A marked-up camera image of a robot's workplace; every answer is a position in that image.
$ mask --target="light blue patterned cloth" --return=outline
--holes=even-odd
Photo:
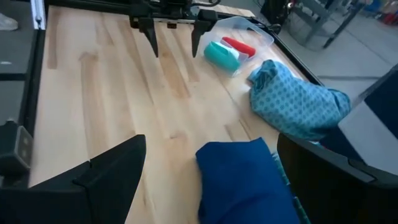
[[[248,78],[252,110],[282,133],[319,140],[350,111],[349,97],[295,78],[282,63],[266,60]]]

